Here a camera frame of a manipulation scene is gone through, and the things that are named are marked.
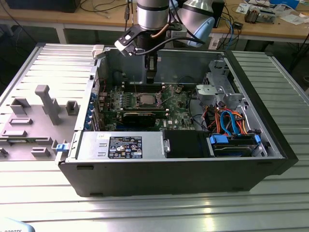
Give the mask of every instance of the wooden table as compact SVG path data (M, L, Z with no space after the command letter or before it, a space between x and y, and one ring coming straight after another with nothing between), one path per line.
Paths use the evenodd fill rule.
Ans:
M94 5L107 2L109 2L109 0L93 0ZM226 0L226 2L229 12L234 17L235 21L243 23L243 29L240 35L241 39L302 43L309 32L309 24L300 24L296 26L279 18L276 19L274 24L245 23L244 14L235 12L237 5L242 1ZM124 0L115 0L112 4L100 6L99 9L103 10L124 3ZM78 8L75 13L63 13L53 11L12 10L6 3L4 3L4 6L21 25L55 28L59 41L63 44L67 43L64 29L123 31L125 26L125 6L109 10L107 14L86 12L81 8ZM93 10L91 0L87 1L83 7ZM298 10L309 10L309 7L300 5ZM134 14L134 22L137 22L136 14ZM1 6L0 24L9 26L16 24ZM212 37L210 48L215 48L216 41L225 37L228 32L228 27L225 22L221 20L219 27L213 29L210 35Z

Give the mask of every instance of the motherboard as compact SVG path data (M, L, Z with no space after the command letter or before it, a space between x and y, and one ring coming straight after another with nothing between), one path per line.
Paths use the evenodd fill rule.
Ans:
M103 131L194 130L191 89L182 85L114 86L99 97Z

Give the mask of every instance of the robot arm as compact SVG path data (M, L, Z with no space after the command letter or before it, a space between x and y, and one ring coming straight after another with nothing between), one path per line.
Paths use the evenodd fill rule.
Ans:
M194 47L205 43L215 21L211 4L212 0L188 0L177 9L176 0L137 0L138 24L125 31L115 46L124 56L145 55L147 83L153 83L156 52L166 43L178 40Z

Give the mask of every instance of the blue clip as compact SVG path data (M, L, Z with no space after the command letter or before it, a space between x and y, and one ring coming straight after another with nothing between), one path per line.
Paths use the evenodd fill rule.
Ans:
M96 95L95 93L91 93L91 94L90 94L90 97L91 97L91 100L97 99L97 95Z
M67 144L58 144L56 146L56 152L65 152L70 150L70 143Z
M212 135L210 138L211 144L228 144L226 135Z
M90 130L90 125L88 123L85 123L84 128L86 128L87 130Z
M91 118L86 117L85 121L86 121L86 122L90 122L90 121L91 121Z
M93 104L92 103L90 103L89 105L88 105L88 109L90 109L90 110L92 110L93 109Z
M88 116L92 116L92 113L93 113L93 112L92 112L91 110L89 110L89 109L87 110L87 115L88 115Z
M254 138L255 138L257 144L260 144L260 143L261 143L261 138L260 138L260 136L258 136L258 135L256 134L256 135L254 136Z

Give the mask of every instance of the psu label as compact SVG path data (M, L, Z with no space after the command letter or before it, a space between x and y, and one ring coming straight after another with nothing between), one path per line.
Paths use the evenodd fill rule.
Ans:
M110 137L108 158L110 159L143 158L141 136Z

